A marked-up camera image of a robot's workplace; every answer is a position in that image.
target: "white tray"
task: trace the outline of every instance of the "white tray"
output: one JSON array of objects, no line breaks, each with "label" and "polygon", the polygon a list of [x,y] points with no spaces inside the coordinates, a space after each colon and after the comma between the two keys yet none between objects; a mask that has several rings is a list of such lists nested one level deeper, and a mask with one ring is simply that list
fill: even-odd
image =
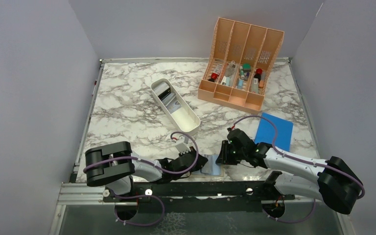
[{"label": "white tray", "polygon": [[[165,105],[153,91],[154,88],[162,82],[165,82],[169,85],[169,87],[171,88],[171,92],[175,93],[177,101],[181,104],[181,108],[173,112],[172,114],[168,111],[168,109],[165,107]],[[158,81],[153,82],[152,85],[150,85],[150,89],[156,102],[159,104],[159,106],[162,108],[162,110],[165,112],[165,114],[168,116],[168,118],[179,131],[187,132],[191,136],[198,132],[201,124],[200,118],[188,106],[185,100],[182,99],[182,97],[175,90],[175,88],[172,86],[168,79],[162,78]]]}]

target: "blue folder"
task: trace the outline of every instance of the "blue folder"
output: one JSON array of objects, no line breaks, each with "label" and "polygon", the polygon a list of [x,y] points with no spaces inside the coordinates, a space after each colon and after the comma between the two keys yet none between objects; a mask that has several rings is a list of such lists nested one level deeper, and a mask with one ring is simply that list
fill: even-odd
[{"label": "blue folder", "polygon": [[[289,151],[290,141],[292,138],[293,123],[267,113],[263,113],[262,116],[271,120],[276,125],[276,128],[278,130],[278,137],[275,142],[276,147]],[[265,142],[271,144],[274,136],[275,129],[273,129],[272,125],[270,125],[270,123],[265,120],[260,120],[254,143]]]}]

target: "table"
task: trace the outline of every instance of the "table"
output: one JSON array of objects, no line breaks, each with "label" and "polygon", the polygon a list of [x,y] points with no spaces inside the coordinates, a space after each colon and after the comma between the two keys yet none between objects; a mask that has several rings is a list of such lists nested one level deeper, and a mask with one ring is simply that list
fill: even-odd
[{"label": "table", "polygon": [[[218,154],[221,141],[227,138],[227,127],[248,113],[209,103],[197,98],[199,83],[207,62],[106,63],[91,114],[77,183],[85,183],[84,153],[87,149],[119,141],[131,143],[132,150],[147,159],[176,158],[178,152],[170,141],[176,131],[153,99],[150,84],[167,78],[201,119],[201,127],[193,137],[201,154]],[[293,122],[290,152],[311,158],[317,155],[302,103],[286,59],[273,66],[267,83],[262,112]],[[254,138],[259,120],[248,118],[237,124]],[[243,165],[223,166],[219,177],[194,176],[181,181],[256,181],[265,180],[272,170]],[[134,177],[135,182],[145,179]]]}]

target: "white marble surface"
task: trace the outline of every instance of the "white marble surface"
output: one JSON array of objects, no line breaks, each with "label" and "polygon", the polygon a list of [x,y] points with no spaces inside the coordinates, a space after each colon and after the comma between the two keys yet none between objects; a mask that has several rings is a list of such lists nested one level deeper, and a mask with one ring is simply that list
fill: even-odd
[{"label": "white marble surface", "polygon": [[[167,78],[201,119],[201,127],[193,137],[201,154],[218,154],[227,127],[248,113],[209,103],[197,98],[199,82],[207,62],[178,63],[108,63],[92,113],[77,182],[86,182],[84,152],[93,147],[129,141],[132,150],[148,159],[176,158],[169,135],[176,131],[153,99],[150,84]],[[319,158],[310,135],[302,104],[296,91],[289,65],[276,62],[267,84],[262,112],[293,122],[290,152]],[[236,125],[251,138],[256,135],[259,120],[246,119]],[[183,181],[264,180],[271,170],[224,166],[223,177],[191,176]]]}]

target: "gray backdrop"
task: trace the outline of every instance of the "gray backdrop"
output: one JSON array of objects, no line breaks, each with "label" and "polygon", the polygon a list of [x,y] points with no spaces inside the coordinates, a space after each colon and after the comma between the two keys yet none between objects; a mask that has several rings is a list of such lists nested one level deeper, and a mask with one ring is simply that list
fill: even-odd
[{"label": "gray backdrop", "polygon": [[321,156],[343,158],[366,187],[355,230],[376,234],[376,0],[326,1],[292,65]]},{"label": "gray backdrop", "polygon": [[218,17],[284,30],[294,56],[323,0],[70,0],[101,58],[209,57]]},{"label": "gray backdrop", "polygon": [[67,0],[0,0],[0,235],[48,234],[97,72]]}]

